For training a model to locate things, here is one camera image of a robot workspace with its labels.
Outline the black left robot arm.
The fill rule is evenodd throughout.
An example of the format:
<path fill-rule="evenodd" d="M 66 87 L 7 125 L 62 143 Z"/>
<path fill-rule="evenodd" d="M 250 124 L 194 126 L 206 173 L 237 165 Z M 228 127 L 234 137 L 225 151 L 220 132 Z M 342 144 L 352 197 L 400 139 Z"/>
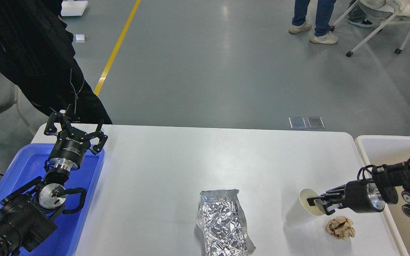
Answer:
<path fill-rule="evenodd" d="M 65 188 L 72 171 L 80 169 L 86 152 L 99 154 L 107 141 L 104 120 L 87 133 L 73 127 L 72 107 L 52 112 L 44 128 L 56 142 L 44 163 L 44 177 L 36 177 L 0 201 L 0 256 L 18 256 L 21 248 L 31 252 L 57 229 L 60 214 L 75 214 L 86 202 L 87 190 Z"/>

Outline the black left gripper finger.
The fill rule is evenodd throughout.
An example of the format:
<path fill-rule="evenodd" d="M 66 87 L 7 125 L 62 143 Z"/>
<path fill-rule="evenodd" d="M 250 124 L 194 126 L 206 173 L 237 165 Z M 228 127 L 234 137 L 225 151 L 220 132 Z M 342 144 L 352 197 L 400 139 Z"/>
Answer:
<path fill-rule="evenodd" d="M 102 151 L 108 139 L 108 136 L 101 130 L 103 125 L 104 120 L 101 119 L 101 121 L 97 124 L 96 130 L 94 132 L 86 133 L 84 135 L 84 147 L 94 155 L 97 155 Z M 94 138 L 98 138 L 98 143 L 91 145 L 91 140 Z"/>
<path fill-rule="evenodd" d="M 66 110 L 64 110 L 63 112 L 53 111 L 50 114 L 44 128 L 44 135 L 58 136 L 59 132 L 55 126 L 55 123 L 59 123 L 62 128 L 61 131 L 67 131 L 68 135 L 73 136 L 73 127 L 71 125 L 72 119 L 68 117 L 68 114 L 71 113 L 71 110 L 72 104 L 69 104 Z"/>

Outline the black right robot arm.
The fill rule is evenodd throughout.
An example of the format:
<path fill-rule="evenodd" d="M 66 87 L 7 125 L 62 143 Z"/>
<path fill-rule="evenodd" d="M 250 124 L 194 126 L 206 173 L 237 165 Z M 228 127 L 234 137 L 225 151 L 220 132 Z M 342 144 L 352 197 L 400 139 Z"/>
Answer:
<path fill-rule="evenodd" d="M 410 217 L 410 157 L 397 164 L 370 164 L 358 171 L 357 180 L 332 188 L 320 196 L 307 198 L 309 206 L 331 215 L 336 209 L 356 213 L 379 213 L 386 204 L 397 204 L 397 187 L 402 187 L 403 213 Z"/>

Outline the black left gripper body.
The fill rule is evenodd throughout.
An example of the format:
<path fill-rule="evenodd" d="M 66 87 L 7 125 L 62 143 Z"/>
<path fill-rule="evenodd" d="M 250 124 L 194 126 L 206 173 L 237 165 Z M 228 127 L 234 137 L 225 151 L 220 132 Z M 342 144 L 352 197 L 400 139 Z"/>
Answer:
<path fill-rule="evenodd" d="M 86 151 L 91 146 L 89 139 L 81 141 L 81 138 L 84 138 L 85 135 L 87 133 L 79 129 L 73 129 L 72 132 L 68 130 L 60 131 L 48 157 L 49 164 L 53 166 L 66 165 L 68 171 L 80 169 Z"/>

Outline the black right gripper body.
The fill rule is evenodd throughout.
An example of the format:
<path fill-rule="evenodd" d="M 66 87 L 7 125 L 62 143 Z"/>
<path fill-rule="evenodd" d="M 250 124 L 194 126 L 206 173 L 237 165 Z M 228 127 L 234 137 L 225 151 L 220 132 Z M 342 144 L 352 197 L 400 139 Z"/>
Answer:
<path fill-rule="evenodd" d="M 350 181 L 344 188 L 342 206 L 356 213 L 380 213 L 385 202 L 374 183 Z"/>

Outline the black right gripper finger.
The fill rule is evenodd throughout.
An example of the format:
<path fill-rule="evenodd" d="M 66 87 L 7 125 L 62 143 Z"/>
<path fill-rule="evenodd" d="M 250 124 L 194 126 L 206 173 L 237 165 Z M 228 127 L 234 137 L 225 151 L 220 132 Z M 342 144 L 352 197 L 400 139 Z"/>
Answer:
<path fill-rule="evenodd" d="M 315 199 L 325 199 L 325 200 L 340 200 L 343 202 L 343 204 L 348 207 L 346 205 L 346 195 L 345 195 L 345 188 L 346 188 L 346 184 L 344 185 L 340 185 L 338 187 L 332 188 L 328 191 L 326 191 L 325 193 L 322 193 L 320 196 L 311 196 L 309 198 L 306 199 L 307 203 L 309 204 L 309 206 L 315 206 Z"/>
<path fill-rule="evenodd" d="M 325 199 L 315 199 L 315 205 L 319 210 L 326 214 L 332 215 L 337 209 L 344 209 L 346 206 L 340 200 L 325 200 Z"/>

